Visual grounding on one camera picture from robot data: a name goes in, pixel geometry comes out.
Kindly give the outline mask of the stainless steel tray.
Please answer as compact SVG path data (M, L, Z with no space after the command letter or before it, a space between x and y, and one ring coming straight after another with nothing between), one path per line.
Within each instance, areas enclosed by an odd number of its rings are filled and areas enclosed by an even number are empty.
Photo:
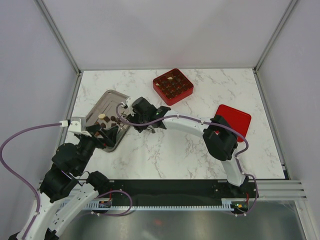
M85 117L86 130L89 126L100 126L105 130L115 125L119 127L117 133L117 142L113 151L116 150L125 134L130 129L130 126L122 123L116 114L117 105L125 101L127 98L128 96L123 93L115 90L107 90ZM100 114L105 114L105 118L99 119ZM115 116L116 120L112 121L110 119L111 116Z

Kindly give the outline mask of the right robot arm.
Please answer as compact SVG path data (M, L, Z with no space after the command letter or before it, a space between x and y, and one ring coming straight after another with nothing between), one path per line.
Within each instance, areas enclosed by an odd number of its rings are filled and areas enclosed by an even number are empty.
M127 120L138 132L151 127L177 130L201 138L208 153L221 162L229 193L237 198L246 193L249 180L241 168L238 156L248 150L249 143L222 116L198 118L183 115L166 106L156 108L144 97L129 97L125 104L129 111Z

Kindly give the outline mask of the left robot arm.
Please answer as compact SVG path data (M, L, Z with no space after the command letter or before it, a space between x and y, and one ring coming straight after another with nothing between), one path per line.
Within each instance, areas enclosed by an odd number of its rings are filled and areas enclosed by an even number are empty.
M99 171L89 173L79 192L64 206L65 199L79 183L95 149L114 147L118 127L104 129L99 124L83 127L80 122L64 120L60 127L68 127L79 143L60 145L52 157L51 169L36 190L26 179L10 168L2 159L2 165L14 176L24 182L34 193L33 205L27 223L20 232L9 237L11 240L57 240L67 225L96 198L113 196L124 191L111 188L109 179Z

